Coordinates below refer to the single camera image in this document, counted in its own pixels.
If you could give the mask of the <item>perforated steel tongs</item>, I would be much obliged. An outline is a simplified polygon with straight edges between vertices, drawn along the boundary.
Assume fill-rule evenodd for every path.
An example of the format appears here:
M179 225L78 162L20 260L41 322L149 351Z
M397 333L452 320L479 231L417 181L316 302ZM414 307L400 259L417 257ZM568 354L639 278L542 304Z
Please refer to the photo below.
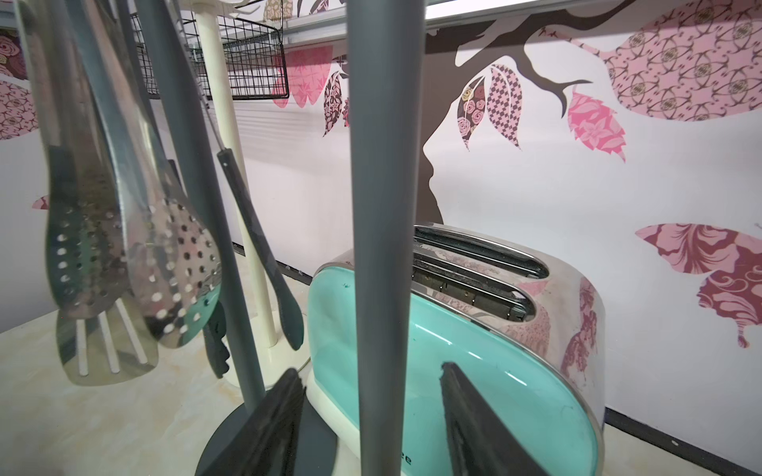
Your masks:
M216 242L173 174L108 1L14 5L50 172L49 286L70 319L131 293L179 348L212 317Z

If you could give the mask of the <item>mint green toaster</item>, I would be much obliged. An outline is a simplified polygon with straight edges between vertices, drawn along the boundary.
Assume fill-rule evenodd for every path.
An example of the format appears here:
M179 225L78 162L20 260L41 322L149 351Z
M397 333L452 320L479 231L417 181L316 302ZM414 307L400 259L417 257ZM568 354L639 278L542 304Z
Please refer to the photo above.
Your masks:
M450 474L447 362L545 471L601 474L605 310L589 279L522 245L419 224L411 289L404 474Z

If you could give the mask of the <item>slotted steel spatula tongs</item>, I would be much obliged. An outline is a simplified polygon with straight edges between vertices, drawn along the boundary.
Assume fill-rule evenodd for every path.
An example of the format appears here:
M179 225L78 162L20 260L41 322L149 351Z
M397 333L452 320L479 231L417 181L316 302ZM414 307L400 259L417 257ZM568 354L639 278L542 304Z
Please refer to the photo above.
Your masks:
M159 364L158 342L131 293L92 319L70 319L60 311L56 341L63 372L77 386L127 382Z

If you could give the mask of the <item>aluminium frame rail back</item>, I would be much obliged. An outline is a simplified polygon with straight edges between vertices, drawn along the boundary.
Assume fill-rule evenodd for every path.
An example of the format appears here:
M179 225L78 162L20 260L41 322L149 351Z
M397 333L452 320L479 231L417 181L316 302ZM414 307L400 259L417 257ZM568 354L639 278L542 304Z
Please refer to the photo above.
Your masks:
M428 28L440 28L473 23L484 19L494 19L502 15L537 13L545 10L557 10L565 5L563 1L429 1L426 18L415 20L412 26L405 27L404 17L413 11L408 2L400 9L398 1L363 1L358 9L368 18L371 26L384 27L387 32L406 36L413 32L422 32ZM304 17L292 17L278 20L273 27L280 35L287 49L331 43L346 37L346 14L344 6L315 13Z

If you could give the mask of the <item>grey utensil rack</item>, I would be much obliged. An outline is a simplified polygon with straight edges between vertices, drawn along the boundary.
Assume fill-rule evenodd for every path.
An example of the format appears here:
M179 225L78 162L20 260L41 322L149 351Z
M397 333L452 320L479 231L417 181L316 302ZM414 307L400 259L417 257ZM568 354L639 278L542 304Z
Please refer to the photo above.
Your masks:
M371 26L347 5L350 154L361 472L402 464L412 241L420 154L425 31ZM426 18L423 1L404 26Z

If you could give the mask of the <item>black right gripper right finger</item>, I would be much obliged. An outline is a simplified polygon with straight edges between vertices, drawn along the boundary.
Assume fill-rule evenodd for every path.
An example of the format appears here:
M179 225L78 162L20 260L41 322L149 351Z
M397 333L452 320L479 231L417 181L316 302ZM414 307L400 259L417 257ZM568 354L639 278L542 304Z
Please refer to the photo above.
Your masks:
M443 364L440 383L446 441L454 475L546 473L504 426L458 364Z

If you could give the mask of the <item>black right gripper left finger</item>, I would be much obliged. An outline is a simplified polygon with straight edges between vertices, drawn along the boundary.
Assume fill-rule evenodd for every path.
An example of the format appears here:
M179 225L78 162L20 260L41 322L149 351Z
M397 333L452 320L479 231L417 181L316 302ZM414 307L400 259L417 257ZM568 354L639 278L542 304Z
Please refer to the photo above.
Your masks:
M293 475L305 387L298 371L284 372L204 475Z

